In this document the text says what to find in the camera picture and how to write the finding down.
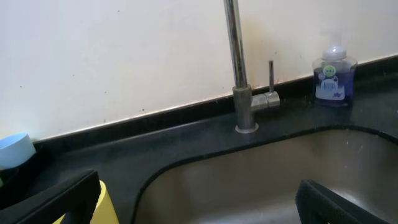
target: backsplash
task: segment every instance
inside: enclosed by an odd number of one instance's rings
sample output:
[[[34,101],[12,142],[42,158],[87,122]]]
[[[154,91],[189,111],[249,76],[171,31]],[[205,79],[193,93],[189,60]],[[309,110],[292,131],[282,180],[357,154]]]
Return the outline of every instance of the backsplash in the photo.
[[[240,1],[248,82],[307,77],[340,30],[359,62],[398,54],[394,0]],[[45,139],[231,94],[223,1],[0,2],[0,138]]]

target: black granite countertop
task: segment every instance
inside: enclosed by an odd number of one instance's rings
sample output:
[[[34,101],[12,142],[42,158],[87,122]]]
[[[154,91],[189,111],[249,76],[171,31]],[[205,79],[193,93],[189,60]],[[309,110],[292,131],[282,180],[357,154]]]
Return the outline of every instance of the black granite countertop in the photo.
[[[323,129],[358,129],[398,138],[398,75],[355,84],[351,108],[311,104],[309,96],[282,99],[281,107],[259,113],[259,129],[234,130],[235,114],[226,114],[149,134],[70,151],[56,157],[38,176],[43,189],[86,169],[95,169],[108,188],[120,223],[130,223],[136,199],[151,178],[181,161],[190,162],[247,149]]]

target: soap bottle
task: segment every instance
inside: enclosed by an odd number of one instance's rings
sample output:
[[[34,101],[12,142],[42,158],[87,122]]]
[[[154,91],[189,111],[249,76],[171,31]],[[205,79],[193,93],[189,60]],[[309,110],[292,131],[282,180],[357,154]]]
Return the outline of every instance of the soap bottle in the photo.
[[[330,47],[313,62],[313,102],[324,106],[351,106],[357,60],[347,57],[341,36],[332,34]]]

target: yellow container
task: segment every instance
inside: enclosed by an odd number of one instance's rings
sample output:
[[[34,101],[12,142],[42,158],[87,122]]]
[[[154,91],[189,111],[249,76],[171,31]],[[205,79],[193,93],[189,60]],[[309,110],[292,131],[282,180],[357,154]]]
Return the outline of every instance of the yellow container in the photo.
[[[111,197],[106,190],[106,186],[102,180],[99,181],[101,184],[101,193],[98,198],[97,205],[91,219],[91,224],[119,224],[118,217],[114,211]],[[54,224],[60,224],[63,216],[59,218]]]

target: stainless steel sink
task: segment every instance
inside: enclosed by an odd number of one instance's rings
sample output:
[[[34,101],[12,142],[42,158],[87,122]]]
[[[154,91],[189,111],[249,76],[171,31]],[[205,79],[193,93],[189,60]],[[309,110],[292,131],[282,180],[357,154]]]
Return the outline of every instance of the stainless steel sink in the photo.
[[[136,223],[300,223],[294,198],[302,179],[398,223],[398,145],[348,130],[170,169],[142,194]]]

